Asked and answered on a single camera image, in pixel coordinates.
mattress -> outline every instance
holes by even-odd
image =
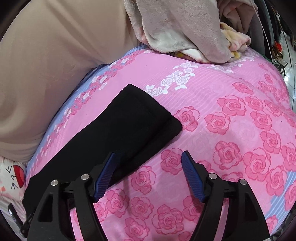
[[[28,164],[26,184],[127,84],[155,98],[183,130],[94,204],[109,240],[190,239],[203,204],[185,179],[185,150],[225,180],[245,178],[270,233],[276,231],[296,200],[296,115],[282,76],[250,48],[235,62],[214,65],[140,46],[93,70],[53,119]],[[215,240],[222,237],[227,207],[225,202]],[[82,241],[75,209],[71,220]]]

white tiled floor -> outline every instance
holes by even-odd
[[[284,56],[284,60],[288,62],[288,65],[285,68],[286,76],[284,77],[284,81],[285,81],[288,91],[289,91],[291,107],[293,108],[293,111],[296,113],[296,91],[295,91],[296,51],[294,51],[294,49],[290,43],[290,38],[288,36],[286,36],[286,40],[287,40],[288,47],[290,50],[292,66],[290,65],[290,58],[289,58],[287,44],[285,42],[285,39],[282,37],[281,45],[283,48],[283,56]]]

metal pin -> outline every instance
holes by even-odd
[[[58,183],[59,183],[58,180],[53,180],[53,181],[51,182],[51,185],[52,185],[52,186],[56,186]]]
[[[83,174],[83,175],[81,176],[81,179],[82,179],[82,180],[87,180],[87,179],[89,179],[89,175],[88,175],[88,174]]]
[[[247,183],[248,183],[245,179],[241,179],[239,182],[242,185],[247,185]]]
[[[217,175],[215,173],[210,173],[209,178],[215,180],[217,178]]]

beige cushion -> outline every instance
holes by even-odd
[[[0,155],[28,161],[91,68],[137,45],[122,0],[32,0],[0,42]]]

blue gripper pad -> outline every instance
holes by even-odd
[[[96,202],[105,195],[110,179],[119,162],[120,158],[115,153],[112,153],[95,183],[94,200]]]
[[[189,152],[184,151],[181,156],[184,174],[189,182],[193,195],[198,198],[201,203],[203,203],[205,201],[204,185],[192,162],[194,161]]]

